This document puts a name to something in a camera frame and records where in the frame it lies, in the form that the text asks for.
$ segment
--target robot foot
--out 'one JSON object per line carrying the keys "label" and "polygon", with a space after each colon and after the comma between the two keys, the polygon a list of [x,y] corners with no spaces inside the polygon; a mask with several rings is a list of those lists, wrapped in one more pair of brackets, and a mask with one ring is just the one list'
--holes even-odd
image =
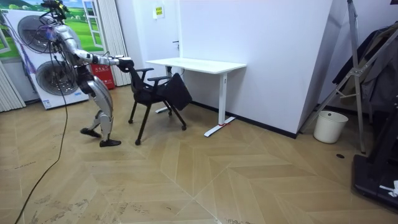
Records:
{"label": "robot foot", "polygon": [[120,145],[120,144],[122,144],[121,141],[108,139],[108,140],[106,140],[106,141],[102,140],[102,141],[99,143],[99,146],[100,146],[100,147],[108,147],[108,146],[118,146],[118,145]]}
{"label": "robot foot", "polygon": [[89,136],[93,136],[93,137],[96,137],[96,138],[100,138],[101,137],[101,135],[99,133],[97,133],[93,129],[90,130],[88,128],[83,128],[82,130],[80,130],[80,133],[86,134],[86,135],[89,135]]}

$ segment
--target desk leg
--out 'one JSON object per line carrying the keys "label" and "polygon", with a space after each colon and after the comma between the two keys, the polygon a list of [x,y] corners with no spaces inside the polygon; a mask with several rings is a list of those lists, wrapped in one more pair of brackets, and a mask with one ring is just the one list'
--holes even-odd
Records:
{"label": "desk leg", "polygon": [[[168,77],[171,77],[172,76],[172,73],[171,73],[171,71],[169,72],[168,70],[167,70],[167,67],[168,66],[166,66],[166,75],[168,76]],[[155,113],[163,113],[164,111],[168,111],[169,109],[167,108],[167,107],[163,107],[163,108],[161,108],[161,109],[159,109],[159,110],[155,110]]]}
{"label": "desk leg", "polygon": [[211,136],[213,133],[233,121],[235,118],[230,117],[225,120],[225,104],[226,104],[226,80],[227,73],[223,73],[220,75],[220,96],[218,98],[218,125],[214,128],[211,128],[209,131],[205,133],[206,137]]}

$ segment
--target white wall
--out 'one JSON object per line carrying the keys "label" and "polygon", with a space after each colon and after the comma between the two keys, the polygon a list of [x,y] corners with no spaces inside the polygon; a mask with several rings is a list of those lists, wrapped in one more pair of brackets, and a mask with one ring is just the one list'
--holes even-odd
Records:
{"label": "white wall", "polygon": [[[181,1],[186,58],[246,63],[226,110],[296,133],[332,0]],[[219,78],[186,71],[195,101],[218,107]]]}
{"label": "white wall", "polygon": [[[164,66],[148,64],[145,61],[179,57],[178,44],[173,43],[178,40],[177,1],[133,0],[132,2],[134,11],[130,11],[130,14],[136,17],[143,67],[155,69],[148,73],[147,78],[164,76],[166,75]],[[165,17],[154,19],[153,10],[159,5],[163,5]]]}
{"label": "white wall", "polygon": [[333,0],[330,8],[328,20],[326,22],[325,31],[323,33],[321,47],[319,49],[317,62],[313,71],[310,88],[308,89],[307,99],[303,107],[303,113],[299,122],[299,126],[304,123],[310,115],[314,107],[318,103],[322,84],[325,81],[326,73],[329,69],[330,60],[335,50],[337,38],[340,33],[343,19],[347,12],[346,0]]}
{"label": "white wall", "polygon": [[[389,26],[398,21],[398,5],[390,5],[391,0],[354,0],[355,8],[358,13],[359,41],[363,42],[366,37],[376,29]],[[325,82],[318,102],[321,103],[336,86],[332,80],[336,77],[343,65],[352,56],[351,38],[349,35],[348,13],[346,13],[343,26],[337,40],[335,51],[331,58],[330,66],[327,71]],[[356,110],[355,105],[346,106],[340,103],[336,97],[330,106],[337,106],[350,110]]]}
{"label": "white wall", "polygon": [[142,61],[141,46],[139,44],[133,0],[116,0],[116,7],[118,8],[120,25],[128,57],[132,58],[136,68],[142,68],[144,64]]}

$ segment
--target treadmill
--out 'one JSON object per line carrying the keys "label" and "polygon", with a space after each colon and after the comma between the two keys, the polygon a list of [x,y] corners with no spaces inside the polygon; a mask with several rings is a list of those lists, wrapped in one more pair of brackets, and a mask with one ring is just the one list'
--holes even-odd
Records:
{"label": "treadmill", "polygon": [[398,137],[398,93],[396,97],[369,157],[354,156],[353,187],[366,197],[398,209],[398,197],[385,189],[394,189],[394,181],[398,180],[398,161],[392,157]]}

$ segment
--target chair backrest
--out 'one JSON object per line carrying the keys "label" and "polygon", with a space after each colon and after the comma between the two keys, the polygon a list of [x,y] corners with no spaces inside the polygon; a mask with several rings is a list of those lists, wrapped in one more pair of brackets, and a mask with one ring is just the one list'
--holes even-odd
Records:
{"label": "chair backrest", "polygon": [[144,82],[141,80],[134,67],[129,67],[129,70],[131,76],[131,90],[134,94],[139,93],[141,90],[144,89]]}

